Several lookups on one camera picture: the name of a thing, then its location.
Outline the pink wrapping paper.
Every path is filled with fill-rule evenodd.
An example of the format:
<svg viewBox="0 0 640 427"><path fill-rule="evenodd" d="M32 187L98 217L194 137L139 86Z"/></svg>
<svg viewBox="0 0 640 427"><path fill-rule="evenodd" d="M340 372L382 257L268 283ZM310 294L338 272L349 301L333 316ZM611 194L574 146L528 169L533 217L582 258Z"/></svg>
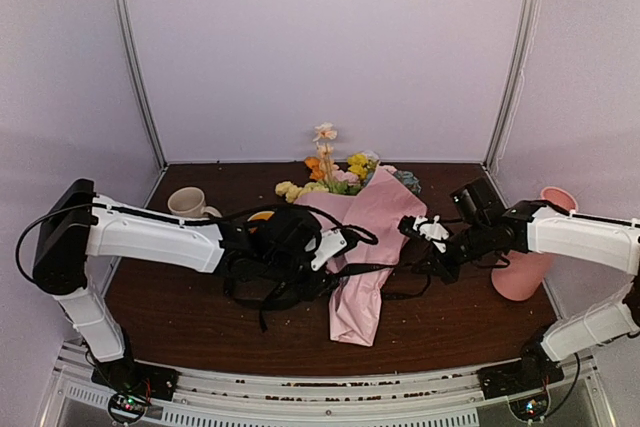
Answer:
<svg viewBox="0 0 640 427"><path fill-rule="evenodd" d="M311 192L295 203L318 208L344 225L363 227L377 236L376 245L360 243L327 264L333 273L351 264L383 267L341 280L329 300L330 339L372 346L380 320L381 288L391 274L391 268L399 263L401 250L407 242L399 232L398 224L405 216L424 216L426 204L383 168L376 169L371 180L355 196Z"/></svg>

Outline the artificial flower bunch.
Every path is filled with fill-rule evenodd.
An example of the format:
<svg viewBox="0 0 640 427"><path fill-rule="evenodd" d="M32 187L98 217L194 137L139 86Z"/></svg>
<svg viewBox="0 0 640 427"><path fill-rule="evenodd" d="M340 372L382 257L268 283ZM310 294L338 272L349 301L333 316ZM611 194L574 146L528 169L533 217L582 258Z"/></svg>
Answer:
<svg viewBox="0 0 640 427"><path fill-rule="evenodd" d="M345 167L341 167L334 158L333 143L337 137L338 130L332 123L324 122L315 126L312 142L316 153L304 160L309 181L304 185L292 181L279 182L274 187L274 193L290 204L312 192L355 196L372 182L377 170L387 172L413 194L421 193L420 181L414 173L383 164L372 151L360 151L348 156Z"/></svg>

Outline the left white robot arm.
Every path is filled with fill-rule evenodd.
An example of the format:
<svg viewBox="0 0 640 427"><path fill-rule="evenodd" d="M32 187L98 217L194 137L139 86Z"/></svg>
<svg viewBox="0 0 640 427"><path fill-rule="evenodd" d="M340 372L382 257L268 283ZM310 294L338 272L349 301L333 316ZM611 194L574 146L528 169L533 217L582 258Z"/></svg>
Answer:
<svg viewBox="0 0 640 427"><path fill-rule="evenodd" d="M88 346L91 361L123 391L144 380L125 329L114 319L86 271L90 258L121 257L184 267L239 282L268 280L274 290L254 302L261 313L311 300L334 285L329 261L349 243L331 215L304 206L192 218L115 201L88 179L73 182L54 206L20 234L20 274L51 295Z"/></svg>

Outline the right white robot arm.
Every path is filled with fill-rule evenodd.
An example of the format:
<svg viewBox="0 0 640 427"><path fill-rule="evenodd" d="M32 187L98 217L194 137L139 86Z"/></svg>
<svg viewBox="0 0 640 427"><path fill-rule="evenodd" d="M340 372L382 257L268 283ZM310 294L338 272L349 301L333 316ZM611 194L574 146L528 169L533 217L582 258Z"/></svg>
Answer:
<svg viewBox="0 0 640 427"><path fill-rule="evenodd" d="M552 254L623 272L631 282L585 311L552 324L522 351L512 377L519 387L535 387L551 363L595 345L639 334L639 222L579 214L545 200L512 207L462 207L466 228L452 233L439 217L405 216L399 231L430 243L428 261L446 283L460 268L488 254Z"/></svg>

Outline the pink cylindrical vase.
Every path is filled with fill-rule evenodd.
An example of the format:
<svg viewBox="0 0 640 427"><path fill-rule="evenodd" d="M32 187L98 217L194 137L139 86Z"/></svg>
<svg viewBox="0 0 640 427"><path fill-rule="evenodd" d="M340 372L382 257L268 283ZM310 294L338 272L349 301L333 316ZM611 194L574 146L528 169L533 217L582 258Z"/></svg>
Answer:
<svg viewBox="0 0 640 427"><path fill-rule="evenodd" d="M565 210L578 209L576 199L559 187L545 187L540 193L540 198ZM534 295L553 262L553 256L550 254L517 251L509 252L506 259L509 265L505 268L494 268L491 281L494 289L502 297L516 302L528 300Z"/></svg>

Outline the white mug yellow inside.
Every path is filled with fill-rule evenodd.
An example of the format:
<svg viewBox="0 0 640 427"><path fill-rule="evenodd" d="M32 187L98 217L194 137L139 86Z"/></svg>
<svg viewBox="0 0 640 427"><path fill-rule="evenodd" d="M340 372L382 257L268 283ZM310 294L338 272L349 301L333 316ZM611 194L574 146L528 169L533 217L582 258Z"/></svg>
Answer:
<svg viewBox="0 0 640 427"><path fill-rule="evenodd" d="M248 222L262 222L268 221L274 215L273 210L262 210L251 214L248 218Z"/></svg>

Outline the white mug floral print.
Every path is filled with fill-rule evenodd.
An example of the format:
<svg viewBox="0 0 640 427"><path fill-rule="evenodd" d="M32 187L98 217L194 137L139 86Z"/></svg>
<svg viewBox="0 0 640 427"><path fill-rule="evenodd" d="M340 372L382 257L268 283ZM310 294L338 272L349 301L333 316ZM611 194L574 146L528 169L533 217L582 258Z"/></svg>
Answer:
<svg viewBox="0 0 640 427"><path fill-rule="evenodd" d="M172 193L167 208L176 216L192 219L220 218L221 212L207 204L205 193L197 187L184 187Z"/></svg>

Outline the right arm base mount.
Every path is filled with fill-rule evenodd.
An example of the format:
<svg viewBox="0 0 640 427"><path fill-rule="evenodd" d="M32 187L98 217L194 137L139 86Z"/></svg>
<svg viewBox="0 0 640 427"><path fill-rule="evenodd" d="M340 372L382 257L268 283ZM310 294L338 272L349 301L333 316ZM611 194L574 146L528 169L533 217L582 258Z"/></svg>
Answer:
<svg viewBox="0 0 640 427"><path fill-rule="evenodd" d="M549 413L549 387L565 378L555 364L539 371L525 368L522 361L481 368L477 377L485 400L506 398L513 416L529 423L541 421Z"/></svg>

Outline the front aluminium rail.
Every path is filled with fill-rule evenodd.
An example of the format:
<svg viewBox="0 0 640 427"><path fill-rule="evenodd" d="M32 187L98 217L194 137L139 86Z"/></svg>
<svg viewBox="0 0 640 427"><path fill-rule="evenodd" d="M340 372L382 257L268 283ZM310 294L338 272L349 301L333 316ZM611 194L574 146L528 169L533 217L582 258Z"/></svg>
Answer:
<svg viewBox="0 0 640 427"><path fill-rule="evenodd" d="M35 426L118 426L107 413L113 395L92 382L86 348L64 342ZM170 400L131 426L619 426L595 359L564 361L565 379L544 390L488 398L477 371L498 364L413 374L277 377L173 367ZM550 418L529 424L515 413L525 399L547 393Z"/></svg>

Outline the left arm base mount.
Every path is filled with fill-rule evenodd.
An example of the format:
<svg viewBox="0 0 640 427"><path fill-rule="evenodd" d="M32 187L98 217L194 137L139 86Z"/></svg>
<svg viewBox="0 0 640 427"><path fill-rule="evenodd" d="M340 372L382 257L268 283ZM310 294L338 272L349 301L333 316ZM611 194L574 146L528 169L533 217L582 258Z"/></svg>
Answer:
<svg viewBox="0 0 640 427"><path fill-rule="evenodd" d="M94 368L91 381L108 387L110 395L106 410L113 421L133 424L150 414L160 414L161 401L173 399L179 373L167 367L139 364L131 382L109 379Z"/></svg>

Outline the left aluminium frame post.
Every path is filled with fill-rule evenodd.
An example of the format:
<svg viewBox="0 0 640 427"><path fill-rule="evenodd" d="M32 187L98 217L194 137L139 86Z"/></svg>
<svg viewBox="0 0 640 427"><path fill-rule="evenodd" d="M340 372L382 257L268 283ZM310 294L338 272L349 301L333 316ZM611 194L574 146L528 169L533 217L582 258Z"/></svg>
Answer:
<svg viewBox="0 0 640 427"><path fill-rule="evenodd" d="M114 0L120 36L124 47L126 65L133 88L136 106L141 115L143 128L150 143L154 161L159 170L168 166L161 146L156 122L151 112L148 94L142 74L141 63L134 38L134 31L128 8L128 0Z"/></svg>

